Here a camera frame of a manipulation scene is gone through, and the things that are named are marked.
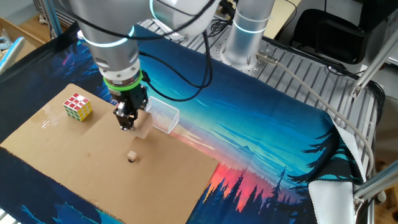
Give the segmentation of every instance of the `white cable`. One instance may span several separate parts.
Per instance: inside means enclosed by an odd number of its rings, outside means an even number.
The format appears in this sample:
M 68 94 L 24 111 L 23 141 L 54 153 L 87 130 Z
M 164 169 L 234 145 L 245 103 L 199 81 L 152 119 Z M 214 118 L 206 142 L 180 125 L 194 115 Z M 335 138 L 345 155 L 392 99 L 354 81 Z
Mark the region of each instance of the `white cable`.
M 368 167 L 368 175 L 372 172 L 373 166 L 374 166 L 374 156 L 373 156 L 373 151 L 372 147 L 369 145 L 368 140 L 363 136 L 362 132 L 356 128 L 350 121 L 348 121 L 347 118 L 345 118 L 343 115 L 341 115 L 337 110 L 335 110 L 332 106 L 330 106 L 318 93 L 313 91 L 311 87 L 309 87 L 303 80 L 301 80 L 296 74 L 294 74 L 292 71 L 290 71 L 285 65 L 281 64 L 280 62 L 276 62 L 276 65 L 279 67 L 283 68 L 292 78 L 297 80 L 302 86 L 304 86 L 311 94 L 313 94 L 321 103 L 323 103 L 331 112 L 333 112 L 337 117 L 339 117 L 341 120 L 343 120 L 362 140 L 364 143 L 365 149 L 366 149 L 366 154 L 369 157 L 369 167 Z

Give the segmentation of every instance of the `wooden cube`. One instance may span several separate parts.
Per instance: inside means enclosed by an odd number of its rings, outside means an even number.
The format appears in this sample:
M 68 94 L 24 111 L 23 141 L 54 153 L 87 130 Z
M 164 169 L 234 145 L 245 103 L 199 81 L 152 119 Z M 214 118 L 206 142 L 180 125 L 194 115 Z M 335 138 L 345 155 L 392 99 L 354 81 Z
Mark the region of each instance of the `wooden cube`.
M 73 94 L 63 103 L 67 114 L 78 121 L 83 121 L 93 111 L 90 100 L 78 93 Z
M 129 162 L 134 162 L 137 159 L 137 153 L 134 151 L 129 151 L 129 154 L 127 154 L 127 159 Z

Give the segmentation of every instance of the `printed fabric mat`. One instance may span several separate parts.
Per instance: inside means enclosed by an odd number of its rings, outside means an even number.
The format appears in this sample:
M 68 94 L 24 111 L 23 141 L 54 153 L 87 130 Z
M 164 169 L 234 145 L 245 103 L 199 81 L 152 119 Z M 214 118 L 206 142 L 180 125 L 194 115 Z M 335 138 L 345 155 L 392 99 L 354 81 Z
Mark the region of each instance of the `printed fabric mat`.
M 77 30 L 72 25 L 0 76 L 0 142 L 69 83 L 115 104 Z M 136 35 L 156 34 L 136 26 Z M 139 42 L 139 48 L 201 83 L 203 54 L 167 39 Z M 139 60 L 162 93 L 186 98 L 196 92 L 158 61 Z M 316 223 L 311 181 L 362 182 L 326 112 L 215 60 L 213 70 L 213 82 L 194 100 L 176 103 L 148 92 L 180 110 L 173 137 L 220 161 L 187 223 Z M 0 181 L 0 207 L 23 224 L 119 223 L 5 149 Z

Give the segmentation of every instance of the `rubik's cube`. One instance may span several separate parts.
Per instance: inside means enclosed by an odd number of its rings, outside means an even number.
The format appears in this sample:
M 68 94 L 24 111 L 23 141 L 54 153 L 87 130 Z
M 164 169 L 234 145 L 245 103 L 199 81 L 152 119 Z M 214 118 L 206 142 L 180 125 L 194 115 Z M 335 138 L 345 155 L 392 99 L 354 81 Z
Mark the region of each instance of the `rubik's cube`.
M 93 111 L 90 100 L 78 93 L 73 94 L 63 106 L 67 114 L 78 121 L 83 121 Z

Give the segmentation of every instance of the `brown cardboard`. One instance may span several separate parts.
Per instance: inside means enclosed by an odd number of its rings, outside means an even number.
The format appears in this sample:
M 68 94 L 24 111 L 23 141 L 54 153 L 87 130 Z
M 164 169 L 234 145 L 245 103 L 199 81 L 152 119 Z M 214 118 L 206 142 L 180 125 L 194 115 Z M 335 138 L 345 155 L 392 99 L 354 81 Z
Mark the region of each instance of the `brown cardboard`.
M 19 51 L 17 57 L 15 58 L 14 63 L 16 63 L 17 61 L 19 61 L 20 59 L 24 58 L 26 55 L 28 55 L 29 53 L 31 53 L 32 51 L 34 51 L 36 49 L 35 46 L 33 46 L 31 43 L 29 43 L 28 41 L 25 41 L 24 47 L 21 49 L 21 51 Z M 3 51 L 3 54 L 0 55 L 0 60 L 3 58 L 3 56 L 6 55 L 6 51 Z
M 75 92 L 93 107 L 82 123 L 62 106 Z M 123 222 L 185 223 L 217 162 L 155 128 L 134 139 L 113 109 L 68 85 L 1 146 Z M 134 163 L 129 151 L 137 153 Z
M 14 24 L 10 23 L 9 21 L 0 17 L 0 30 L 5 29 L 7 31 L 8 36 L 11 38 L 12 41 L 20 37 L 24 37 L 28 42 L 30 42 L 34 47 L 40 47 L 44 45 L 45 42 L 43 40 L 38 39 L 34 35 L 24 31 L 23 29 L 15 26 Z

